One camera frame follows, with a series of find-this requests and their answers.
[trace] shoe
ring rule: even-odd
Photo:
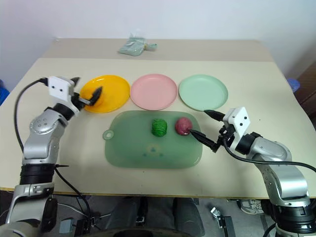
[[[253,199],[245,199],[237,201],[238,207],[246,214],[256,215],[264,213],[261,208],[261,201]]]

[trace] plastic bag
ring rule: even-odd
[[[131,56],[138,56],[141,55],[144,50],[154,51],[156,48],[156,43],[146,43],[145,38],[131,36],[118,52]]]

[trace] white wall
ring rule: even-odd
[[[152,39],[256,39],[284,74],[316,42],[315,0],[2,0],[0,10],[0,79],[10,90],[56,37],[126,38],[139,28]]]

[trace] pink plate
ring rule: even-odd
[[[148,74],[137,79],[130,90],[130,98],[145,110],[162,110],[177,98],[176,83],[162,74]]]

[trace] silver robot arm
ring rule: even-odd
[[[243,161],[292,161],[290,150],[279,142],[273,142],[252,132],[246,134],[250,125],[245,107],[230,109],[222,114],[217,111],[204,111],[215,120],[223,121],[217,142],[206,138],[198,131],[192,135],[217,152],[221,145],[226,145],[234,157],[237,151],[246,155]],[[269,211],[276,222],[277,236],[297,237],[314,236],[316,233],[315,216],[311,207],[307,182],[301,171],[289,164],[255,164],[260,170],[270,199]]]
[[[23,150],[20,184],[15,187],[6,224],[0,226],[0,237],[37,237],[52,230],[56,224],[57,200],[52,198],[52,178],[59,141],[68,120],[78,115],[85,105],[93,105],[102,91],[98,88],[90,100],[82,99],[74,93],[78,80],[49,77],[45,83],[56,105],[48,107],[30,124],[30,136]]]

